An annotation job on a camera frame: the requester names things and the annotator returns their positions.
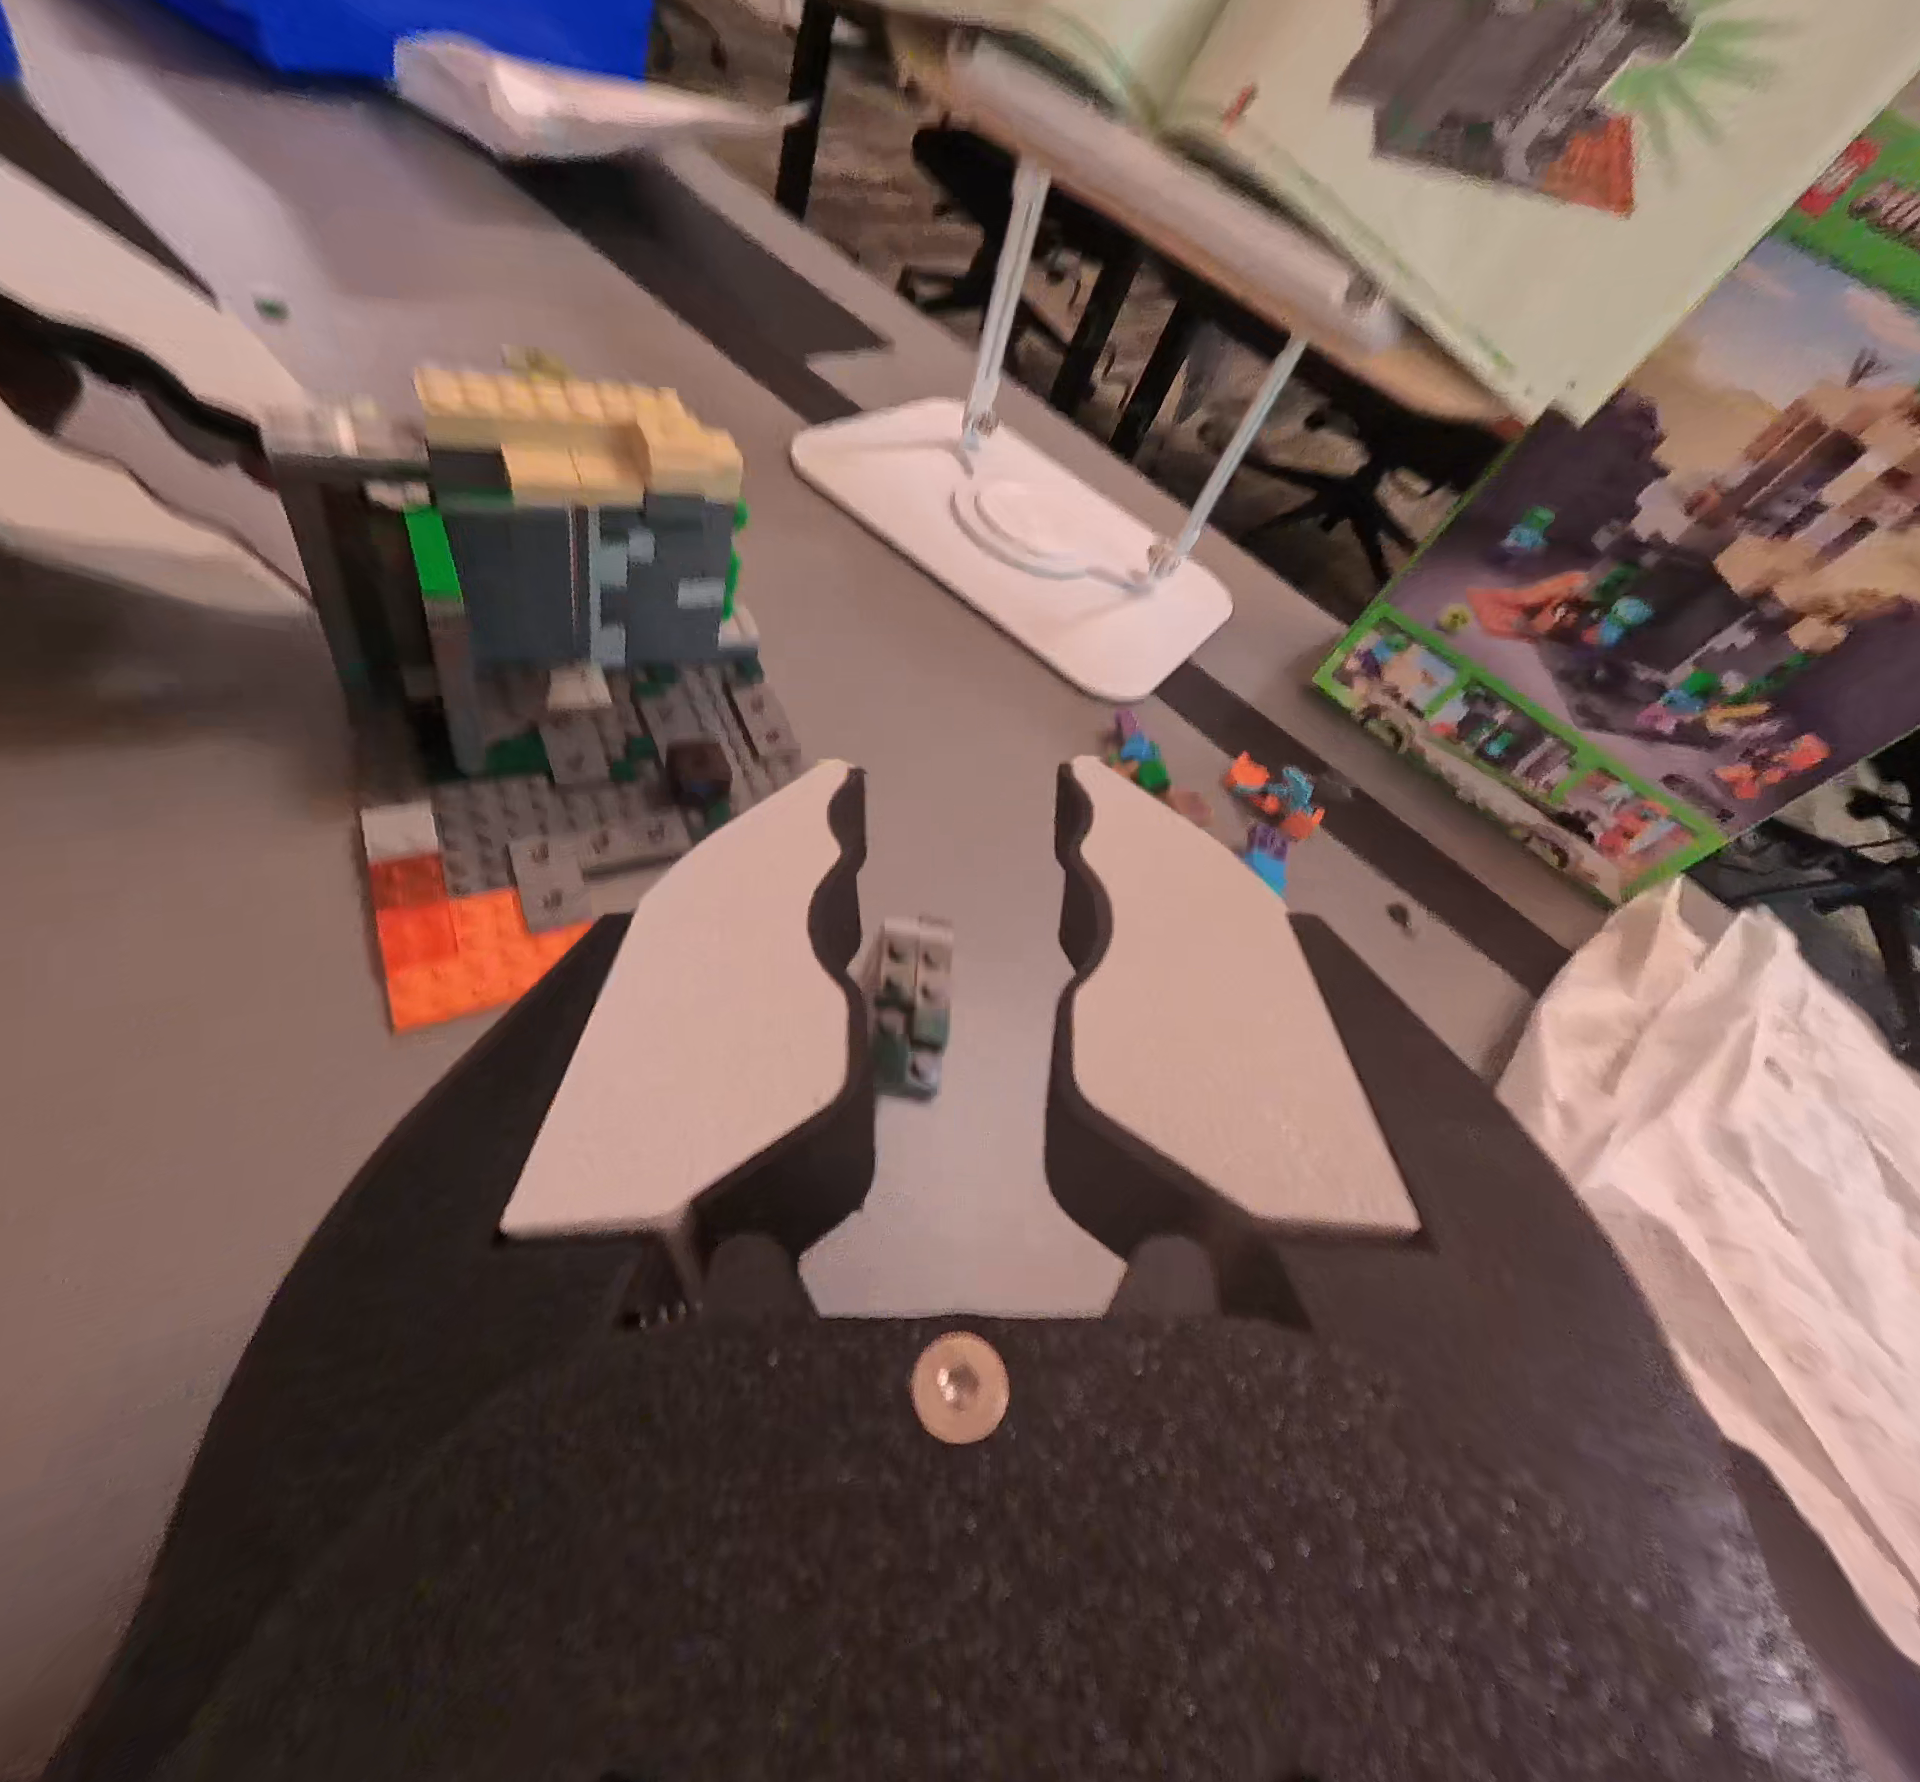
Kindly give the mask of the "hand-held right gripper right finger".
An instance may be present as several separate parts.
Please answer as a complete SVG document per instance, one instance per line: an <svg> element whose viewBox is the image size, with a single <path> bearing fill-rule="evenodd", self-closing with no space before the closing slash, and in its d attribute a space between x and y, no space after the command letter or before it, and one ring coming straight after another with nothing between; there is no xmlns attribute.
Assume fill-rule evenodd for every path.
<svg viewBox="0 0 1920 1782"><path fill-rule="evenodd" d="M1047 1184L1098 1243L1408 1243L1417 1204L1283 901L1096 760L1058 771Z"/></svg>

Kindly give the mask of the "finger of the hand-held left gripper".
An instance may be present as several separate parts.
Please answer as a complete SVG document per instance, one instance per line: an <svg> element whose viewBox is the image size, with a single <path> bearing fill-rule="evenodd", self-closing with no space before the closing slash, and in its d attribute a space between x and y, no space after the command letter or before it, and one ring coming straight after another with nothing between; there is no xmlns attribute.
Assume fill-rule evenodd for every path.
<svg viewBox="0 0 1920 1782"><path fill-rule="evenodd" d="M309 391L216 300L13 163L2 164L3 398L34 426L80 389L127 396L196 458L263 458Z"/></svg>
<svg viewBox="0 0 1920 1782"><path fill-rule="evenodd" d="M3 551L217 615L303 615L308 580L274 489L221 444L83 378L45 428L2 409Z"/></svg>

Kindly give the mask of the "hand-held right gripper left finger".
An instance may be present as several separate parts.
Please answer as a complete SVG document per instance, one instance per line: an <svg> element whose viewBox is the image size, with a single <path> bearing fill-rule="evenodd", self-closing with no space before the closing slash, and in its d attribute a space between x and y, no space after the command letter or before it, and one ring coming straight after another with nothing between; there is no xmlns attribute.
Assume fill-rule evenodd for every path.
<svg viewBox="0 0 1920 1782"><path fill-rule="evenodd" d="M498 1220L671 1235L856 1078L866 778L826 760L639 901Z"/></svg>

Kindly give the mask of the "grey green brick sub-assembly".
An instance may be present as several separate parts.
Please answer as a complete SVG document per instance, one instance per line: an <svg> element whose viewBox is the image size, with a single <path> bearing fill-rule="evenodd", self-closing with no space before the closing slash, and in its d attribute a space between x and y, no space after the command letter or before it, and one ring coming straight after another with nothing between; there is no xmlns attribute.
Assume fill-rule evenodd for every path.
<svg viewBox="0 0 1920 1782"><path fill-rule="evenodd" d="M881 923L869 957L876 1088L930 1102L938 1097L952 1024L952 926L901 913Z"/></svg>

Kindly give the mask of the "brick building model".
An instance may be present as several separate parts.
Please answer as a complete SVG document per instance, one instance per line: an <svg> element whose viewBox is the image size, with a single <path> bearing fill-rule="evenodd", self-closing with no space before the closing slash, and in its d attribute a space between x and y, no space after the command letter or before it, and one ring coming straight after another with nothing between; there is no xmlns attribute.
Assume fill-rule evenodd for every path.
<svg viewBox="0 0 1920 1782"><path fill-rule="evenodd" d="M421 366L261 426L350 726L396 1033L519 1003L803 771L736 444L671 389Z"/></svg>

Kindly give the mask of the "pile of small brick figures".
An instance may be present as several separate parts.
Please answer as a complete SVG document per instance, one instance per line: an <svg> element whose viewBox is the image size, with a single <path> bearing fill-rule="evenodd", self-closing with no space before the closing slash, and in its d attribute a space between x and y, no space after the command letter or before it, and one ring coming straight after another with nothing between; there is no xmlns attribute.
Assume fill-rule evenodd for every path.
<svg viewBox="0 0 1920 1782"><path fill-rule="evenodd" d="M1162 747L1127 706L1112 714L1104 761L1162 810L1195 828L1212 828L1210 798L1174 781ZM1241 751L1225 765L1221 791L1247 826L1245 842L1235 851L1238 862L1286 899L1294 852L1323 829L1327 815L1313 776L1295 763L1267 765Z"/></svg>

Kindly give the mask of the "crumpled white paper bag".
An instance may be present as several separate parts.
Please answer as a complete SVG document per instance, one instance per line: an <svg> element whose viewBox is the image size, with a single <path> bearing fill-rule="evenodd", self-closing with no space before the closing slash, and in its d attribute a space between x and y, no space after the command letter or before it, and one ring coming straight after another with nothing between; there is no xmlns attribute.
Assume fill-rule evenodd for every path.
<svg viewBox="0 0 1920 1782"><path fill-rule="evenodd" d="M1668 884L1535 1005L1498 1082L1699 1406L1917 1653L1917 1086L1791 931Z"/></svg>
<svg viewBox="0 0 1920 1782"><path fill-rule="evenodd" d="M456 35L400 40L392 86L408 109L501 163L598 163L677 141L779 138L809 118L809 105L755 107L586 74Z"/></svg>

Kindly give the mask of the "white book stand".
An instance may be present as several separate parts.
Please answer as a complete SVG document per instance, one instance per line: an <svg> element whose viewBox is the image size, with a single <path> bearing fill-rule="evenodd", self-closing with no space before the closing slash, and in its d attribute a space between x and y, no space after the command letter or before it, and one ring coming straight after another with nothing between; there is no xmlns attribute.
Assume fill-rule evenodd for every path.
<svg viewBox="0 0 1920 1782"><path fill-rule="evenodd" d="M805 428L789 458L811 489L1070 685L1107 702L1144 698L1224 629L1230 593L1191 554L1310 352L1419 414L1500 420L1498 398L1419 339L1346 258L1035 64L985 41L952 48L943 88L963 126L1017 156L966 396ZM1152 533L997 416L1026 262L1055 183L1283 332L1276 361L1173 536Z"/></svg>

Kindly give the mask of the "black office chair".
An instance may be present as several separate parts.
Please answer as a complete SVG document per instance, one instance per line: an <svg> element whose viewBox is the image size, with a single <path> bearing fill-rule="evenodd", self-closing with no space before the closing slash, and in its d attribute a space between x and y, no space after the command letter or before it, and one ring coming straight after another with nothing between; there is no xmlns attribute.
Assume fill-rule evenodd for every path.
<svg viewBox="0 0 1920 1782"><path fill-rule="evenodd" d="M979 245L957 273L903 266L898 293L927 314L984 310L996 284L999 252L1011 220L1017 161L992 139L938 121L920 128L909 155L932 186L934 211L957 215L979 234ZM1031 254L1043 271L1064 277L1067 260L1096 269L1095 288L1123 300L1139 277L1137 239L1077 194L1048 188Z"/></svg>
<svg viewBox="0 0 1920 1782"><path fill-rule="evenodd" d="M1301 503L1283 507L1235 536L1235 547L1258 554L1262 560L1274 536L1294 524L1310 524L1327 531L1346 527L1365 559L1374 583L1381 587L1393 574L1387 560L1387 544L1402 551L1417 547L1417 541L1380 500L1380 487L1387 477L1417 473L1414 462L1402 450L1365 446L1362 462L1348 473L1274 462L1261 450L1247 451L1241 466L1305 492Z"/></svg>

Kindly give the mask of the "toy brick set box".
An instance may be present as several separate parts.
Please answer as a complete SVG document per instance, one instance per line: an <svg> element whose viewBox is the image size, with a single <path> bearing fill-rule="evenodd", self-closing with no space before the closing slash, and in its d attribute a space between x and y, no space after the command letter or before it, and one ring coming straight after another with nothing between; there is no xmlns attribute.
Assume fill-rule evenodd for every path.
<svg viewBox="0 0 1920 1782"><path fill-rule="evenodd" d="M1608 905L1910 738L1915 90L1588 422L1526 431L1313 685Z"/></svg>

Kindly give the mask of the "open instruction booklet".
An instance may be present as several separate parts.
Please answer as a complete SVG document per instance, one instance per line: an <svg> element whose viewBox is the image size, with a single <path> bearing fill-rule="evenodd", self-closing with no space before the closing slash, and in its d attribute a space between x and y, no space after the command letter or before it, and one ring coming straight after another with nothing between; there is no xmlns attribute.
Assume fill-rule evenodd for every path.
<svg viewBox="0 0 1920 1782"><path fill-rule="evenodd" d="M853 0L1035 49L1582 422L1915 76L1915 0Z"/></svg>

